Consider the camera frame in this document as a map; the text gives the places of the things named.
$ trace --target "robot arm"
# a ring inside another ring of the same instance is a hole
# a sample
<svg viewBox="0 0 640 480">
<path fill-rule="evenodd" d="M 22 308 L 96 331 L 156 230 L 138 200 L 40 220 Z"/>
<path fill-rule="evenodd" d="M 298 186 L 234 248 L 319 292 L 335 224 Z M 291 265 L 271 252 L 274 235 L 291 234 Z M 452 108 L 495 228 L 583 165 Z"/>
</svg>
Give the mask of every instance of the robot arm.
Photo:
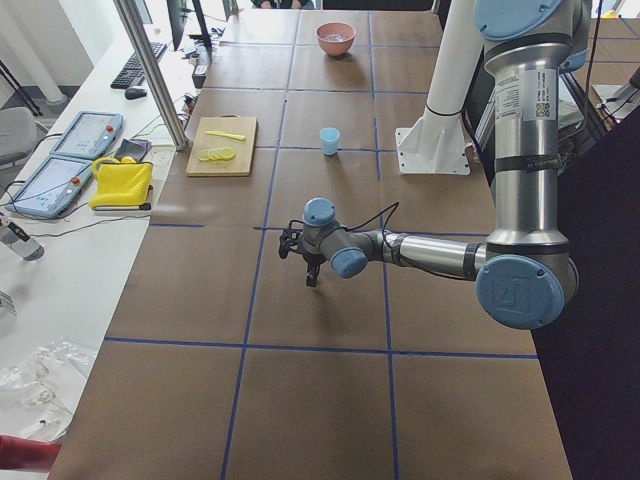
<svg viewBox="0 0 640 480">
<path fill-rule="evenodd" d="M 466 0 L 453 1 L 452 12 L 470 15 L 453 8 Z M 330 201 L 316 198 L 305 206 L 302 231 L 284 231 L 280 256 L 302 254 L 311 286 L 326 260 L 344 278 L 377 260 L 475 280 L 483 308 L 504 325 L 534 329 L 555 320 L 578 284 L 556 221 L 558 72 L 584 63 L 590 12 L 589 0 L 475 2 L 485 68 L 495 77 L 496 228 L 486 245 L 353 233 Z"/>
</svg>

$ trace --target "cutting board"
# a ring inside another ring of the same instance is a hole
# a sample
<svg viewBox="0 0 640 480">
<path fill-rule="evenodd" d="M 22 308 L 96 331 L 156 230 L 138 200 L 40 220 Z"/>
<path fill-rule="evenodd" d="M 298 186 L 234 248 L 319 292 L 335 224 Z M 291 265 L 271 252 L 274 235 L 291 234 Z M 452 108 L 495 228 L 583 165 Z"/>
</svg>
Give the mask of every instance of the cutting board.
<svg viewBox="0 0 640 480">
<path fill-rule="evenodd" d="M 202 117 L 191 147 L 186 170 L 187 176 L 246 177 L 250 175 L 257 127 L 256 117 Z M 246 139 L 240 141 L 217 135 L 207 135 L 205 132 L 208 130 L 244 135 Z M 202 150 L 223 147 L 233 148 L 236 153 L 233 160 L 203 162 L 198 158 Z"/>
</svg>

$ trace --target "cup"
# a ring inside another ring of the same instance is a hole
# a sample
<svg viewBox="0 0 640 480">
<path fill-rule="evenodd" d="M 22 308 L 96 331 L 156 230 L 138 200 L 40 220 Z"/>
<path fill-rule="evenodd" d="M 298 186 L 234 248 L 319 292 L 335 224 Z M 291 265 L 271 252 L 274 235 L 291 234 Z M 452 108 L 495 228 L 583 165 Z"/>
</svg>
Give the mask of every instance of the cup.
<svg viewBox="0 0 640 480">
<path fill-rule="evenodd" d="M 340 130 L 334 127 L 325 127 L 320 130 L 320 140 L 322 141 L 322 153 L 335 155 L 340 142 Z"/>
</svg>

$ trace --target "brown table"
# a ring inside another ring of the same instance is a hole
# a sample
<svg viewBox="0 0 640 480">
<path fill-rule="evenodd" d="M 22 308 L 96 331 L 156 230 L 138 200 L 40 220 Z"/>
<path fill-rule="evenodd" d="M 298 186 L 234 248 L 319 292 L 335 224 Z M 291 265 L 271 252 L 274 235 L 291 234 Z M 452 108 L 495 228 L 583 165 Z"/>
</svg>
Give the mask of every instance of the brown table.
<svg viewBox="0 0 640 480">
<path fill-rule="evenodd" d="M 358 30 L 343 59 L 315 43 L 332 20 Z M 348 225 L 400 201 L 396 231 L 493 229 L 478 164 L 398 171 L 394 130 L 421 115 L 440 40 L 430 13 L 231 19 L 188 134 L 256 116 L 253 173 L 187 178 L 176 156 L 50 478 L 571 478 L 530 334 L 473 284 L 371 264 L 346 281 L 325 266 L 312 289 L 277 255 L 320 195 Z"/>
</svg>

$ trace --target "yellow bag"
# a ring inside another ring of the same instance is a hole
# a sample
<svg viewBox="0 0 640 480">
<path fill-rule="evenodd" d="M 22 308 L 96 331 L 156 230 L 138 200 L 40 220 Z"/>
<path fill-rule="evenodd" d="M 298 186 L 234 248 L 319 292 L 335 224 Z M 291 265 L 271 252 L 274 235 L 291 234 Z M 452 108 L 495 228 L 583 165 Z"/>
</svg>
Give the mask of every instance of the yellow bag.
<svg viewBox="0 0 640 480">
<path fill-rule="evenodd" d="M 102 157 L 91 165 L 98 191 L 89 200 L 94 210 L 150 210 L 147 196 L 151 187 L 153 164 L 137 163 L 131 157 L 118 160 Z"/>
</svg>

